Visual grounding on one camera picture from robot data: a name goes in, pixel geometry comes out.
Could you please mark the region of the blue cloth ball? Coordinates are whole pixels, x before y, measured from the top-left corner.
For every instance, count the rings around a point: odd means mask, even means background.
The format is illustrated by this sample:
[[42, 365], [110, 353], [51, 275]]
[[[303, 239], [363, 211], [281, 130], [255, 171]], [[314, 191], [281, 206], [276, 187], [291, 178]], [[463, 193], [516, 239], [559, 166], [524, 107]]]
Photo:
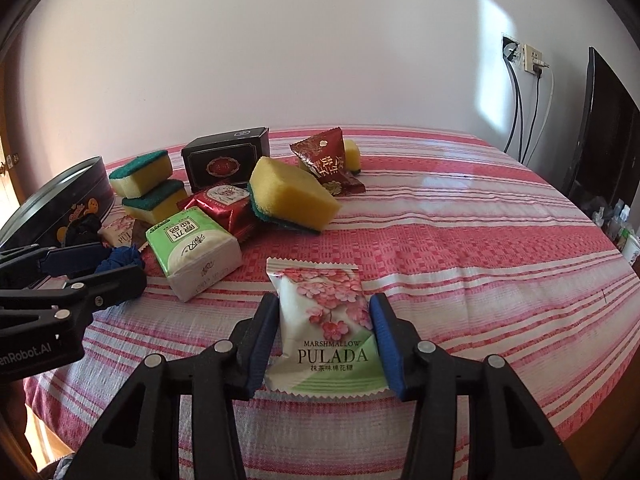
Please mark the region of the blue cloth ball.
[[96, 273], [116, 270], [133, 264], [140, 269], [145, 268], [145, 262], [139, 249], [136, 246], [116, 247], [112, 250], [111, 255], [96, 267]]

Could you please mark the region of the white pink marshmallow packet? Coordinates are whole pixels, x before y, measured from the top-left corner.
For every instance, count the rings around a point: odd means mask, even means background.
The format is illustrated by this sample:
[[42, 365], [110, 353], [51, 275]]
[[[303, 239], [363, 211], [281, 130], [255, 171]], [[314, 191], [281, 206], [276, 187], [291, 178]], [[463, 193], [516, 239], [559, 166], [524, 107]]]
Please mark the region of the white pink marshmallow packet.
[[269, 258], [280, 302], [281, 353], [271, 361], [271, 391], [353, 398], [387, 389], [358, 266]]

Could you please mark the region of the large yellow green sponge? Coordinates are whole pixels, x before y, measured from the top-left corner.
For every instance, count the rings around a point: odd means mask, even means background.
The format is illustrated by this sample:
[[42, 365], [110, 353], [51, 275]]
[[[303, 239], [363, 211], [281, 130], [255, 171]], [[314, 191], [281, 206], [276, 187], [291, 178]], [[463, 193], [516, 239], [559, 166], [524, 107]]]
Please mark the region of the large yellow green sponge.
[[341, 204], [308, 172], [262, 156], [250, 175], [247, 191], [258, 218], [322, 232]]

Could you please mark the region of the dark red snack bag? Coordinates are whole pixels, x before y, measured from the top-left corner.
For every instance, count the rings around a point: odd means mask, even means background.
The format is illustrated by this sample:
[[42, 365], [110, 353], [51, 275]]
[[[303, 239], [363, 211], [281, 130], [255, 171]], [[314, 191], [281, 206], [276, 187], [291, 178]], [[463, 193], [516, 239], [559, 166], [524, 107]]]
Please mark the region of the dark red snack bag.
[[366, 187], [346, 168], [343, 131], [333, 128], [290, 145], [303, 167], [333, 196], [360, 194]]

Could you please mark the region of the round black cookie tin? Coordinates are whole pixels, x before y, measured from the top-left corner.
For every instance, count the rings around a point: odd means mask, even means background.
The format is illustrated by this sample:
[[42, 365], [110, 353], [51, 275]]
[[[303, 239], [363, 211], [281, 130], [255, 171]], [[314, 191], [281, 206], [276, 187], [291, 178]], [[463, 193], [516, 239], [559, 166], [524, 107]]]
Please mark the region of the round black cookie tin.
[[12, 214], [1, 228], [1, 248], [60, 247], [70, 222], [85, 214], [104, 220], [113, 204], [114, 192], [102, 157], [78, 162], [43, 185]]

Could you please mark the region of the green tissue pack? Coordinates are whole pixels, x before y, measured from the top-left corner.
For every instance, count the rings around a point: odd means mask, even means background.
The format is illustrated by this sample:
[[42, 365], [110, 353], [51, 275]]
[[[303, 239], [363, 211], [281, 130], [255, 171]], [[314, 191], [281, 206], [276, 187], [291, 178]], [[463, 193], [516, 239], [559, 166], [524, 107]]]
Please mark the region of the green tissue pack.
[[242, 264], [238, 239], [198, 207], [173, 214], [145, 232], [178, 299], [187, 302]]

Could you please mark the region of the red candy packet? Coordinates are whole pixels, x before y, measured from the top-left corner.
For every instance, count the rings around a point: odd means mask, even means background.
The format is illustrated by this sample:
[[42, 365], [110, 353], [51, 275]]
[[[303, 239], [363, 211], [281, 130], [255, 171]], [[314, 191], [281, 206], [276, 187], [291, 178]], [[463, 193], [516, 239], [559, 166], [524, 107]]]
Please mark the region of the red candy packet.
[[250, 204], [250, 193], [230, 184], [218, 184], [180, 200], [178, 208], [198, 207], [240, 243], [255, 231], [258, 219]]

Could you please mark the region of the red striped tablecloth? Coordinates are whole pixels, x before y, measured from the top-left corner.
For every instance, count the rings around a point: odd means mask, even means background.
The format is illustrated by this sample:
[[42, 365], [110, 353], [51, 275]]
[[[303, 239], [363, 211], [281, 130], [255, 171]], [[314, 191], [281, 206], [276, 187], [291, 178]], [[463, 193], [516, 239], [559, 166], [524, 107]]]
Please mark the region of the red striped tablecloth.
[[269, 258], [353, 263], [367, 294], [442, 348], [502, 354], [586, 479], [602, 479], [639, 423], [639, 280], [612, 242], [533, 171], [468, 134], [352, 129], [362, 194], [319, 235], [268, 228], [242, 266], [189, 302], [154, 258], [137, 301], [99, 312], [85, 357], [24, 382], [27, 404], [78, 448], [152, 352], [198, 353], [250, 316]]

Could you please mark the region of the black decorated box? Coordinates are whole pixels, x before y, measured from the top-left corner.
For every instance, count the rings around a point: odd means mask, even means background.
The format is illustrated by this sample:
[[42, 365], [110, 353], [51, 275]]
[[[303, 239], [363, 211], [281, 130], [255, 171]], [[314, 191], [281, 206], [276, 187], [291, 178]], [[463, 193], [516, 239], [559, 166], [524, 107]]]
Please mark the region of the black decorated box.
[[258, 160], [270, 156], [269, 128], [200, 136], [186, 144], [181, 156], [193, 192], [219, 183], [246, 185]]

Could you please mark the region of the black monitor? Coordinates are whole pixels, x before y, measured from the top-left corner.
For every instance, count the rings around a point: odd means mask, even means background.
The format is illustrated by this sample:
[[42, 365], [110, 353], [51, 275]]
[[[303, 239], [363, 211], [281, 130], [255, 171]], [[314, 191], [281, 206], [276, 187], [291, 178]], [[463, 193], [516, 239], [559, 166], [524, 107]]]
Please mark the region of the black monitor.
[[629, 205], [639, 185], [639, 107], [595, 48], [574, 154], [561, 192], [576, 206]]

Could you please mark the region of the small yellow sponge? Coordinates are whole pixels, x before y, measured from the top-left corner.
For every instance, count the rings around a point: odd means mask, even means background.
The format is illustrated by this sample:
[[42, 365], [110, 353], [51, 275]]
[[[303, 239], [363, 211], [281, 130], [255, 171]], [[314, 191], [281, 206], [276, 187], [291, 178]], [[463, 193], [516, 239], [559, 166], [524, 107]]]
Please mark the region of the small yellow sponge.
[[352, 174], [359, 174], [361, 171], [361, 154], [357, 143], [354, 140], [345, 139], [343, 144], [345, 151], [345, 168]]

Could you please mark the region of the white wall socket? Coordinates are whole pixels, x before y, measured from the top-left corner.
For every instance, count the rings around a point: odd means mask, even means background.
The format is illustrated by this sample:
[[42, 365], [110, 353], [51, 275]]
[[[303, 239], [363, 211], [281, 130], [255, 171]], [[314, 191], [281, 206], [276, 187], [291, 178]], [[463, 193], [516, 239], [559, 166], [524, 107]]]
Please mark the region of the white wall socket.
[[548, 64], [542, 53], [530, 44], [521, 44], [522, 69], [529, 74], [539, 74]]

